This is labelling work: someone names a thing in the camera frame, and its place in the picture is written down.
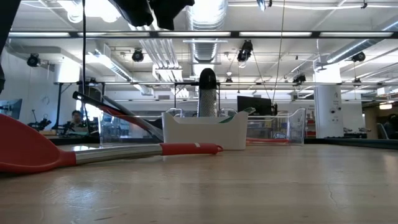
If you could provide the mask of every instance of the transparent storage container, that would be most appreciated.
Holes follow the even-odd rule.
[[[139,116],[140,118],[155,121],[160,116]],[[122,118],[117,118],[105,112],[99,117],[99,139],[103,147],[117,146],[121,144],[147,144],[159,143],[147,131],[136,124],[132,124]]]
[[[277,116],[249,116],[246,144],[303,144],[305,109]]]

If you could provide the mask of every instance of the white column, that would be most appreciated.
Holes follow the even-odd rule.
[[[340,67],[338,64],[324,66],[325,70],[316,66],[323,62],[326,56],[321,56],[314,62],[314,82],[339,83]],[[315,126],[317,138],[343,137],[343,112],[341,110],[341,87],[336,85],[316,86],[315,98]]]

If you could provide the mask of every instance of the black monitor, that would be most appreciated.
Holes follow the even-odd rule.
[[[272,115],[272,102],[270,99],[249,97],[249,96],[238,96],[238,112],[253,107],[256,112],[250,114],[251,116],[267,116]]]
[[[21,112],[22,99],[18,100],[0,100],[0,114],[19,119]]]

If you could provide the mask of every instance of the wooden table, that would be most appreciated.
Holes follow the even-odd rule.
[[[0,177],[0,223],[397,223],[398,152],[251,146]]]

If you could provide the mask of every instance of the white utensil holder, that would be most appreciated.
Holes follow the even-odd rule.
[[[162,113],[163,135],[166,143],[213,143],[224,150],[244,150],[248,130],[248,113],[239,112],[231,121],[226,117],[177,118]]]

